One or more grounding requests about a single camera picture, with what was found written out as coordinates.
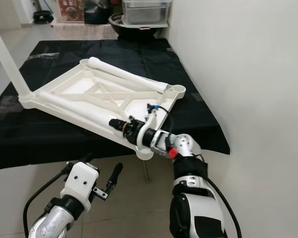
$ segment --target metal container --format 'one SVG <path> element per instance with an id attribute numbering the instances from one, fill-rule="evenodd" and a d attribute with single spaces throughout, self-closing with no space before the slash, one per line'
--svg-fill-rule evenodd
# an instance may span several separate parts
<path id="1" fill-rule="evenodd" d="M 167 24 L 171 0 L 123 0 L 125 21 L 129 25 Z"/>
<path id="2" fill-rule="evenodd" d="M 118 35 L 125 39 L 131 40 L 152 40 L 154 39 L 154 34 L 157 32 L 158 28 L 127 28 L 122 22 L 123 13 L 119 12 L 112 15 L 108 21 L 117 32 Z"/>

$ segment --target white rod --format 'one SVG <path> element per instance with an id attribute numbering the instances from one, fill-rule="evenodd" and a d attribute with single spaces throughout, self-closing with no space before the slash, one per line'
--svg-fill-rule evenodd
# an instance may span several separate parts
<path id="1" fill-rule="evenodd" d="M 45 99 L 47 102 L 54 104 L 58 107 L 64 108 L 72 113 L 75 113 L 83 118 L 86 118 L 92 122 L 95 122 L 103 127 L 109 127 L 109 121 L 113 119 L 109 115 L 102 113 L 100 111 L 91 111 L 84 107 L 80 107 L 71 103 L 71 101 L 60 98 L 58 96 L 52 95 L 47 92 L 39 92 L 38 96 Z"/>
<path id="2" fill-rule="evenodd" d="M 1 36 L 0 36 L 0 62 L 5 69 L 8 77 L 14 85 L 16 91 L 19 94 L 20 101 L 28 101 L 35 97 L 31 92 L 28 85 L 24 81 L 19 69 L 15 65 L 8 49 L 6 48 Z"/>
<path id="3" fill-rule="evenodd" d="M 161 85 L 159 82 L 146 80 L 146 79 L 144 79 L 144 78 L 142 78 L 138 75 L 129 73 L 129 72 L 124 71 L 120 68 L 117 68 L 113 65 L 105 63 L 105 62 L 103 62 L 100 59 L 95 58 L 95 57 L 89 58 L 88 65 L 92 68 L 100 69 L 102 71 L 108 72 L 108 73 L 113 74 L 115 76 L 124 78 L 126 80 L 133 81 L 135 83 L 138 83 L 142 86 L 150 88 L 150 89 L 152 89 L 154 91 L 157 91 L 159 93 L 163 93 L 166 90 L 166 85 L 167 84 Z"/>

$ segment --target table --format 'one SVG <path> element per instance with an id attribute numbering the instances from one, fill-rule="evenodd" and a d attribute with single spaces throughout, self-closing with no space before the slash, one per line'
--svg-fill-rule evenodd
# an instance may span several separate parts
<path id="1" fill-rule="evenodd" d="M 36 90 L 91 56 L 143 77 L 185 86 L 184 98 L 171 111 L 173 133 L 190 134 L 202 149 L 230 153 L 220 125 L 166 39 L 150 43 L 122 39 L 41 41 L 20 72 L 29 88 Z M 168 128 L 167 119 L 162 129 Z M 129 148 L 50 114 L 24 109 L 11 84 L 0 96 L 0 169 L 77 160 L 89 152 L 94 158 L 134 154 Z"/>

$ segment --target black bag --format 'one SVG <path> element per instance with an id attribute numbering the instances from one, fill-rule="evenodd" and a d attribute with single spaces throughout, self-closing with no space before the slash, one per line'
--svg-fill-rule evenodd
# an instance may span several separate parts
<path id="1" fill-rule="evenodd" d="M 34 23 L 47 24 L 53 21 L 53 16 L 50 11 L 36 11 L 33 13 Z"/>

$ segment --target tiled floor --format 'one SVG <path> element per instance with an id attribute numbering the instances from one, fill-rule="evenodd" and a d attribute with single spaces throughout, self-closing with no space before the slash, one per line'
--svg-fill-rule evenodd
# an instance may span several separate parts
<path id="1" fill-rule="evenodd" d="M 4 30 L 0 31 L 0 35 L 5 43 L 5 46 L 9 51 L 20 43 L 20 41 L 26 36 L 26 34 L 31 30 L 31 28 L 20 28 L 15 30 Z"/>
<path id="2" fill-rule="evenodd" d="M 14 41 L 9 41 L 13 34 L 6 33 L 6 42 L 10 44 L 8 48 L 18 67 L 39 41 L 58 39 L 49 25 L 33 26 L 25 35 L 23 32 L 18 32 L 17 35 L 21 40 L 14 47 Z M 0 66 L 0 94 L 8 83 L 9 78 Z M 170 161 L 160 157 L 148 161 L 150 183 L 147 184 L 142 161 L 136 156 L 93 160 L 92 164 L 101 170 L 97 183 L 99 187 L 106 185 L 118 162 L 124 164 L 124 169 L 113 193 L 105 202 L 94 200 L 91 211 L 76 221 L 67 237 L 171 237 L 168 231 L 168 210 L 173 182 Z M 24 204 L 64 165 L 65 163 L 51 163 L 0 170 L 0 238 L 24 237 Z M 62 180 L 57 181 L 33 202 L 29 209 L 29 223 L 42 213 L 52 197 L 59 196 L 63 186 Z"/>

